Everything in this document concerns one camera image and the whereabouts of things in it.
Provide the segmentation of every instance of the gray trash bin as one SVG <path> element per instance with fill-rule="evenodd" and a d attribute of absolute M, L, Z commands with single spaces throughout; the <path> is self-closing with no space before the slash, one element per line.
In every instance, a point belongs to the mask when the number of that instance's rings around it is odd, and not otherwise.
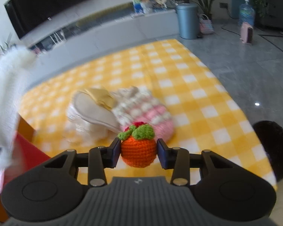
<path fill-rule="evenodd" d="M 199 34 L 199 18 L 196 3 L 180 3 L 176 6 L 180 37 L 196 39 Z"/>

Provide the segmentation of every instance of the pink appliance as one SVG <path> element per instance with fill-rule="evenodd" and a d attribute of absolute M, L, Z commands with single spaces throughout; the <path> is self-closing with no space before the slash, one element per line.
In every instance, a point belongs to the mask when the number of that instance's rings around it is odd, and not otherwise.
<path fill-rule="evenodd" d="M 254 35 L 254 29 L 253 27 L 247 23 L 243 22 L 241 26 L 241 40 L 243 43 L 246 44 L 252 44 L 253 43 L 253 35 Z"/>

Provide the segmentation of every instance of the green crochet leaf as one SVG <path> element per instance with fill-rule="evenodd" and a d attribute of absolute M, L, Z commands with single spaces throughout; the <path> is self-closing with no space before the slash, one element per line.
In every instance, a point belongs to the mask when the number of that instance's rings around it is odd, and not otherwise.
<path fill-rule="evenodd" d="M 153 128 L 149 124 L 145 124 L 135 129 L 132 132 L 132 137 L 135 138 L 136 140 L 142 140 L 142 139 L 151 140 L 155 137 L 155 133 Z"/>
<path fill-rule="evenodd" d="M 117 137 L 122 141 L 127 140 L 135 129 L 136 126 L 131 125 L 129 126 L 129 129 L 127 131 L 119 133 Z"/>

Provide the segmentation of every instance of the yellow checkered tablecloth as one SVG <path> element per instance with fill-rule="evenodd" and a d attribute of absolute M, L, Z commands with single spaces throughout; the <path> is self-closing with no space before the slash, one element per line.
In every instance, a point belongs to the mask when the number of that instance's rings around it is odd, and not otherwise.
<path fill-rule="evenodd" d="M 265 151 L 241 109 L 210 70 L 177 40 L 153 42 L 96 59 L 27 92 L 20 114 L 37 130 L 34 144 L 49 156 L 66 149 L 83 153 L 108 146 L 111 138 L 80 141 L 66 117 L 77 90 L 101 86 L 109 91 L 130 86 L 151 90 L 173 116 L 176 130 L 169 147 L 180 146 L 190 153 L 211 149 L 276 186 Z M 163 170 L 158 159 L 138 169 L 121 158 L 115 169 L 105 172 L 108 182 L 113 176 L 163 175 L 168 179 L 172 173 Z M 80 169 L 78 180 L 87 183 L 86 168 Z M 191 169 L 191 182 L 199 180 L 198 170 Z"/>

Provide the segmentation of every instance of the screw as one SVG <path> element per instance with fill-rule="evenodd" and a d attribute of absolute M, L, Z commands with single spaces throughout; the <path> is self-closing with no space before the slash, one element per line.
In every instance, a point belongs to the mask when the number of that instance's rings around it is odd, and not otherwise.
<path fill-rule="evenodd" d="M 100 178 L 94 178 L 92 180 L 90 180 L 90 185 L 93 187 L 101 187 L 105 184 L 105 181 L 103 179 Z"/>
<path fill-rule="evenodd" d="M 176 186 L 185 186 L 188 183 L 188 180 L 186 180 L 185 178 L 175 178 L 173 180 L 173 184 L 175 184 Z"/>
<path fill-rule="evenodd" d="M 137 183 L 137 184 L 140 184 L 140 183 L 142 183 L 142 182 L 143 182 L 143 180 L 142 180 L 142 179 L 140 179 L 140 178 L 137 178 L 137 179 L 135 179 L 135 180 L 134 180 L 134 182 L 135 182 L 135 183 Z"/>

